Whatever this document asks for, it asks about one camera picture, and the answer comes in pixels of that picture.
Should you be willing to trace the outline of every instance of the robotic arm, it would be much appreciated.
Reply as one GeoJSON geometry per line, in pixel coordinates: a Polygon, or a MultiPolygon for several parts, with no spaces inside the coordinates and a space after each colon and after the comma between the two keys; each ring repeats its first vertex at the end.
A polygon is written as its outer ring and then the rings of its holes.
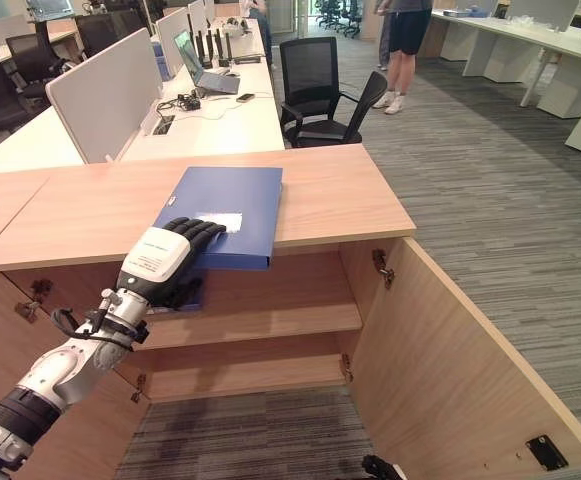
{"type": "Polygon", "coordinates": [[[52,313],[70,339],[42,355],[0,401],[0,479],[8,478],[3,469],[17,471],[26,462],[35,443],[132,351],[134,342],[143,343],[149,333],[146,310],[177,295],[183,275],[222,232],[222,225],[188,218],[150,227],[123,261],[115,291],[101,293],[101,304],[86,323],[79,326],[70,310],[52,313]]]}

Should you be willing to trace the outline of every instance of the smartphone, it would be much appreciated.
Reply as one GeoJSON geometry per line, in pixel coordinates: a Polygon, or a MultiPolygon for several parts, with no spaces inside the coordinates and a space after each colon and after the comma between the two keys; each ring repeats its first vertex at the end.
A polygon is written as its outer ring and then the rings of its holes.
{"type": "Polygon", "coordinates": [[[246,103],[249,102],[254,98],[254,93],[244,93],[239,98],[237,98],[237,102],[239,103],[246,103]]]}

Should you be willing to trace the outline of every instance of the white label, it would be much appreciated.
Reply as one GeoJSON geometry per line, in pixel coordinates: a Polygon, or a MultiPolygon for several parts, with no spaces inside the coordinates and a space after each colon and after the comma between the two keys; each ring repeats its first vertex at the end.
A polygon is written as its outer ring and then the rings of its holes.
{"type": "Polygon", "coordinates": [[[241,230],[241,213],[198,213],[195,218],[204,222],[214,222],[218,225],[225,225],[227,233],[236,233],[241,230]]]}
{"type": "Polygon", "coordinates": [[[178,233],[150,227],[126,256],[121,270],[151,282],[172,276],[190,252],[190,242],[178,233]]]}

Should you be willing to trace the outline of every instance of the metal bracket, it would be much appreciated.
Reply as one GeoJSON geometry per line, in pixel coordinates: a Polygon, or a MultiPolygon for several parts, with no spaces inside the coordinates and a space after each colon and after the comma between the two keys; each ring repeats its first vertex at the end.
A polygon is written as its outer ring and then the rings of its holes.
{"type": "Polygon", "coordinates": [[[30,285],[32,289],[32,301],[30,302],[17,302],[14,306],[14,311],[25,318],[28,322],[34,323],[37,316],[34,314],[35,310],[41,306],[41,304],[48,298],[50,292],[52,291],[52,281],[47,278],[42,278],[40,280],[35,280],[30,285]]]}
{"type": "Polygon", "coordinates": [[[137,391],[134,392],[130,397],[130,400],[132,400],[134,403],[139,403],[139,400],[141,399],[141,394],[143,393],[143,389],[146,386],[147,379],[148,378],[146,377],[145,373],[141,373],[137,377],[137,391]]]}
{"type": "Polygon", "coordinates": [[[341,373],[343,373],[346,382],[351,383],[354,380],[354,375],[352,375],[352,367],[350,362],[350,357],[347,353],[341,355],[341,373]]]}
{"type": "Polygon", "coordinates": [[[568,461],[547,435],[541,435],[527,441],[526,447],[532,452],[543,469],[548,472],[568,466],[568,461]]]}
{"type": "Polygon", "coordinates": [[[372,261],[374,262],[374,268],[377,269],[377,272],[383,275],[383,282],[385,284],[386,290],[389,289],[392,286],[392,282],[394,281],[394,270],[387,268],[386,252],[378,248],[373,250],[372,261]]]}

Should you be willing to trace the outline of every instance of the laptop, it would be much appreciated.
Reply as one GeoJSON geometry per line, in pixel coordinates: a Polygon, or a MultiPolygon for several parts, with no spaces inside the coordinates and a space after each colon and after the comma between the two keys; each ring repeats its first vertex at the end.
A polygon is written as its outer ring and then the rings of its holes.
{"type": "Polygon", "coordinates": [[[188,72],[190,72],[195,87],[203,88],[209,93],[236,95],[239,92],[240,79],[238,77],[226,77],[225,75],[203,70],[192,45],[190,33],[184,30],[174,37],[174,43],[179,49],[183,63],[186,65],[188,72]]]}

